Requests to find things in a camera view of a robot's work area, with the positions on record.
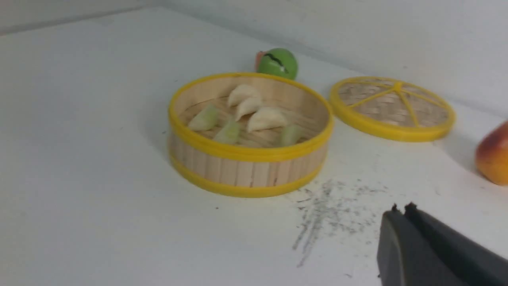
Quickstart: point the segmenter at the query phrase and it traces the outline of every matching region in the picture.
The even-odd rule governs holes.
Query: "white wall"
[[[167,0],[168,7],[508,117],[506,0]]]
[[[135,9],[146,3],[147,0],[0,0],[0,35]]]

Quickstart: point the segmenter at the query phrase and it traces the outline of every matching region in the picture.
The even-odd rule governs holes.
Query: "pink toy piece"
[[[256,54],[256,71],[258,71],[258,67],[259,67],[259,62],[261,61],[261,58],[266,54],[265,51],[259,51],[257,54]]]

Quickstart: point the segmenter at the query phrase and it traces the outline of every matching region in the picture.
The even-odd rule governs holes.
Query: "toy apple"
[[[260,51],[256,55],[256,71],[295,79],[298,73],[298,62],[293,53],[284,48]]]
[[[492,183],[508,185],[508,121],[497,127],[478,145],[476,166]]]

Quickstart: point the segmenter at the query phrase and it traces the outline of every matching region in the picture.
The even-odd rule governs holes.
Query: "white table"
[[[0,284],[379,285],[381,215],[410,201],[508,257],[508,190],[472,166],[503,119],[457,104],[434,143],[336,120],[324,170],[287,195],[226,197],[180,177],[165,148],[172,93],[250,71],[273,46],[162,8],[0,37]],[[297,56],[298,80],[324,95],[358,75]]]

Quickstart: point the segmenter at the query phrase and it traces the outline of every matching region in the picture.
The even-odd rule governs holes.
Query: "bamboo steamer lid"
[[[365,133],[406,142],[433,141],[452,128],[455,113],[436,94],[384,77],[353,77],[330,92],[335,114]]]

